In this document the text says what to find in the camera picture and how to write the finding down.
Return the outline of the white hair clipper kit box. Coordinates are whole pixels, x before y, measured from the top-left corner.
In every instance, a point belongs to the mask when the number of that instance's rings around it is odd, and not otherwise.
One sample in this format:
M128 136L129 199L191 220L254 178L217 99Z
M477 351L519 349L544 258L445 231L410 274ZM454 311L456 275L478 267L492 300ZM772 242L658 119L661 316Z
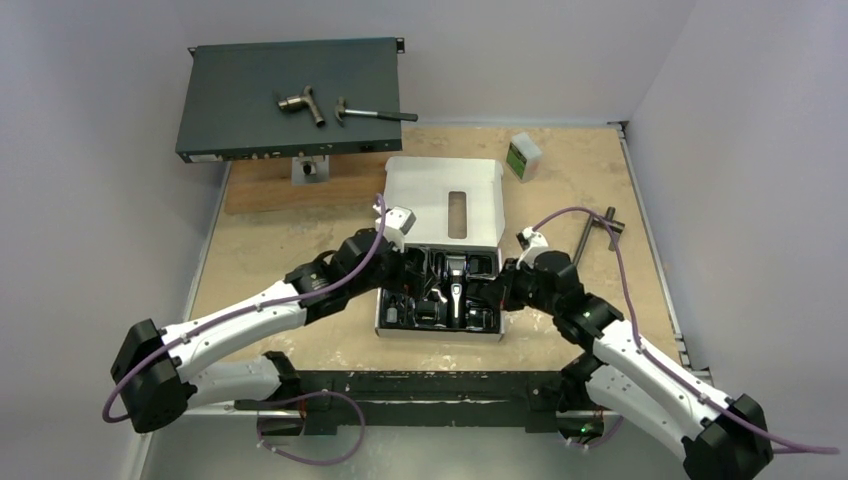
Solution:
M387 178L383 197L387 204L405 207L416 216L414 226L406 235L406 249L433 246L451 250L500 251L505 214L503 169L498 161L395 156L387 161L385 169ZM384 338L488 342L498 342L503 337L434 333L378 335Z

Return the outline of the small black comb guard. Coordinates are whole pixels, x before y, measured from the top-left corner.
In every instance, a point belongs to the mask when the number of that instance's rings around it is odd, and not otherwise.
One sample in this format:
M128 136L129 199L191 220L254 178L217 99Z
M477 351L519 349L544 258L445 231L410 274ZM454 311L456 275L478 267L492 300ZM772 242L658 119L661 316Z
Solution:
M425 327L436 327L442 325L441 303L431 300L418 301L414 307L414 320L416 325Z

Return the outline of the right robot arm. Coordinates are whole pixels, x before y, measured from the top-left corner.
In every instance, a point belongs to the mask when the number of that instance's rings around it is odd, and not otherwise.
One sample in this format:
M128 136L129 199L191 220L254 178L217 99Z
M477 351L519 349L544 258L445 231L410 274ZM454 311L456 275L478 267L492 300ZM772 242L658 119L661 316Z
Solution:
M547 251L531 264L509 259L472 294L504 311L550 315L560 335L584 351L562 371L564 399L619 413L677 457L689 478L752 479L773 460L762 407L665 357L618 309L586 292L567 254Z

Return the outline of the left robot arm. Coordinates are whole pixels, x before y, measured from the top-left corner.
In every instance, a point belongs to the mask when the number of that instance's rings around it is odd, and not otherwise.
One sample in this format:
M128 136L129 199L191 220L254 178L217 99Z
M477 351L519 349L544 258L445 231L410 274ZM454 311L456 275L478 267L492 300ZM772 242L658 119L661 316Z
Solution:
M280 355L229 365L222 359L338 313L371 290L413 286L404 250L402 230L362 229L337 250L218 312L164 328L150 319L135 323L110 368L115 387L102 408L103 420L129 421L135 432L147 433L209 404L255 400L275 409L289 407L297 399L298 382L284 373Z

